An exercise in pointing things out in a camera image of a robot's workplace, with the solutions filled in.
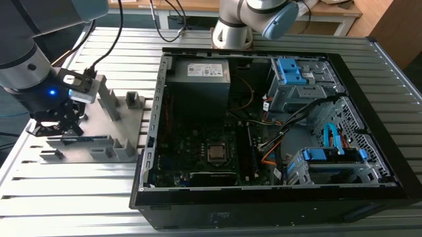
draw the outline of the metal table surface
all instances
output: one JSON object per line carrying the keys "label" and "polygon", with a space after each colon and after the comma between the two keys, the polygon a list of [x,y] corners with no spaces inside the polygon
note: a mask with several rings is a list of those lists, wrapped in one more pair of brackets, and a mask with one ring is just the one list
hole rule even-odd
{"label": "metal table surface", "polygon": [[[166,37],[176,31],[163,30]],[[108,50],[116,28],[96,28],[64,66],[81,71]],[[377,43],[364,38],[284,36],[267,41],[255,35],[256,50],[339,53],[414,172],[422,180],[422,97]],[[161,47],[211,47],[208,31],[188,31],[164,43],[153,29],[124,29],[111,56],[97,64],[116,95],[136,90],[151,108]],[[145,111],[139,151],[145,143],[151,110]],[[43,138],[25,132],[0,170],[0,232],[3,236],[243,236],[406,235],[421,236],[422,203],[387,210],[342,225],[156,231],[128,208],[133,163],[39,164]]]}

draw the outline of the connector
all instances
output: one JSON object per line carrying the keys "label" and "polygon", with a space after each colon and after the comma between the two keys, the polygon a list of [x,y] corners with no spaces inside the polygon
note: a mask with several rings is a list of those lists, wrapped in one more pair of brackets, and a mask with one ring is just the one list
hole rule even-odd
{"label": "connector", "polygon": [[180,28],[179,31],[178,31],[178,35],[184,36],[184,33],[186,33],[186,29]]}

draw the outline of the metal mesh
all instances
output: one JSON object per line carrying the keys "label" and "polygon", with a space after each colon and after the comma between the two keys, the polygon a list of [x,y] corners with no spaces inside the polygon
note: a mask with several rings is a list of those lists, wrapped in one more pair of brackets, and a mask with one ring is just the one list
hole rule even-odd
{"label": "metal mesh", "polygon": [[368,163],[374,163],[382,176],[390,175],[381,154],[368,135],[356,131],[363,129],[363,123],[347,98],[339,99],[335,104],[326,103],[314,109],[308,126],[314,133],[314,143],[323,146],[323,127],[330,122],[336,125],[351,147],[364,149],[368,154]]}

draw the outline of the wire bundle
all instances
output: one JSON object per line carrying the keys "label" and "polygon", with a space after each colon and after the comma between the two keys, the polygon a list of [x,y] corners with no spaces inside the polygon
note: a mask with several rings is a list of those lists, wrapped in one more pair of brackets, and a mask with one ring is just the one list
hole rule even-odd
{"label": "wire bundle", "polygon": [[182,13],[183,15],[180,14],[180,12],[178,11],[178,9],[175,8],[175,6],[171,4],[171,2],[168,0],[164,0],[168,5],[171,6],[171,8],[175,10],[175,12],[178,13],[178,15],[180,17],[183,17],[183,21],[184,21],[184,26],[180,28],[179,32],[178,32],[178,35],[174,39],[166,39],[159,31],[159,25],[157,25],[157,21],[156,21],[156,17],[155,17],[155,11],[153,11],[153,3],[152,3],[152,0],[149,0],[149,6],[151,6],[151,15],[152,15],[152,20],[153,20],[153,25],[156,27],[156,31],[157,31],[157,35],[159,37],[163,39],[163,41],[166,41],[167,43],[171,43],[171,42],[175,42],[176,39],[179,39],[180,35],[183,35],[183,31],[187,29],[187,20],[186,20],[186,13],[184,13],[184,9],[182,7],[182,4],[179,2],[179,0],[176,0],[178,2],[178,5],[180,7],[180,10],[182,10]]}

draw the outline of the black cable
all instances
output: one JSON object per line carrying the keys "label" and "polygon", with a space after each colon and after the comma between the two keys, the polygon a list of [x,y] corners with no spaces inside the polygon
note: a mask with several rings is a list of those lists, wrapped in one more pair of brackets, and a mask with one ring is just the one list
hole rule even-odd
{"label": "black cable", "polygon": [[120,35],[121,35],[121,30],[123,30],[123,5],[121,5],[121,0],[117,0],[119,1],[119,9],[120,9],[120,26],[119,26],[119,32],[117,32],[117,36],[116,36],[116,39],[113,40],[113,43],[109,47],[109,50],[107,51],[107,53],[93,62],[93,64],[91,65],[89,69],[88,69],[88,75],[93,75],[95,74],[95,66],[97,65],[97,63],[109,55],[109,53],[112,52],[116,44],[117,44],[117,41],[120,39]]}
{"label": "black cable", "polygon": [[11,143],[7,143],[7,144],[3,144],[3,145],[0,145],[0,148],[7,147],[7,146],[9,146],[9,145],[15,145],[15,143],[16,143],[16,142],[11,142]]}
{"label": "black cable", "polygon": [[4,151],[4,150],[7,150],[7,149],[12,148],[13,146],[15,146],[15,145],[11,145],[11,146],[8,146],[8,147],[0,148],[0,151]]}
{"label": "black cable", "polygon": [[16,133],[0,132],[0,136],[19,137],[20,135]]}
{"label": "black cable", "polygon": [[76,45],[75,48],[72,48],[69,51],[67,51],[52,63],[52,67],[57,67],[60,63],[80,49],[81,45],[87,42],[88,37],[91,36],[91,33],[95,29],[95,20],[91,22],[89,29],[85,33],[84,38],[81,39],[80,43]]}
{"label": "black cable", "polygon": [[304,2],[303,0],[299,0],[299,1],[304,4],[304,6],[307,7],[307,9],[308,9],[308,11],[310,11],[310,14],[308,14],[308,21],[306,22],[304,29],[303,29],[303,30],[300,31],[300,33],[299,33],[299,34],[303,34],[304,31],[308,29],[310,24],[311,24],[312,12],[311,12],[310,6],[306,4],[306,2]]}
{"label": "black cable", "polygon": [[[164,1],[170,4],[171,8],[176,11],[176,13],[179,14],[179,16],[182,17],[182,15],[180,15],[178,9],[175,8],[175,6],[174,6],[167,0],[164,0]],[[149,0],[151,15],[152,15],[152,20],[153,20],[153,25],[155,25],[155,27],[156,27],[157,35],[159,35],[159,37],[163,39],[163,41],[166,41],[167,43],[175,42],[176,39],[179,39],[179,37],[180,37],[180,35],[182,35],[182,31],[186,30],[186,28],[187,28],[187,20],[186,20],[184,9],[183,9],[183,7],[182,7],[182,4],[180,4],[179,0],[176,0],[176,2],[178,2],[178,5],[179,5],[179,7],[180,7],[180,9],[182,9],[182,12],[183,12],[184,26],[183,26],[183,28],[179,30],[178,36],[176,36],[174,39],[168,40],[168,39],[166,39],[166,38],[163,37],[163,35],[161,35],[160,31],[159,31],[159,25],[157,25],[157,21],[156,21],[156,17],[155,17],[155,11],[153,11],[153,3],[152,3],[152,0]]]}
{"label": "black cable", "polygon": [[[171,2],[168,1],[168,0],[164,0],[166,1],[166,3],[168,3],[168,5],[171,6],[171,8],[175,10],[175,12],[178,13],[178,15],[180,16],[180,17],[183,17],[182,16],[182,14],[180,14],[180,12],[178,11],[178,9],[175,8],[175,6],[171,4]],[[183,19],[183,20],[180,20],[180,22],[182,22],[182,24],[187,24],[186,23],[186,19]]]}
{"label": "black cable", "polygon": [[279,133],[276,135],[276,137],[274,137],[268,142],[263,143],[260,145],[260,149],[266,148],[268,145],[271,145],[272,143],[275,143],[279,139],[283,138],[286,132],[288,131],[288,128],[302,119],[304,119],[308,115],[308,112],[311,111],[311,109],[318,106],[320,103],[324,102],[334,102],[336,101],[339,98],[338,95],[331,95],[327,96],[326,98],[320,98],[314,100],[312,102],[310,102],[306,106],[303,106],[296,112],[292,113],[292,115],[288,117],[288,119],[284,121],[284,123],[282,124],[280,128],[279,128]]}

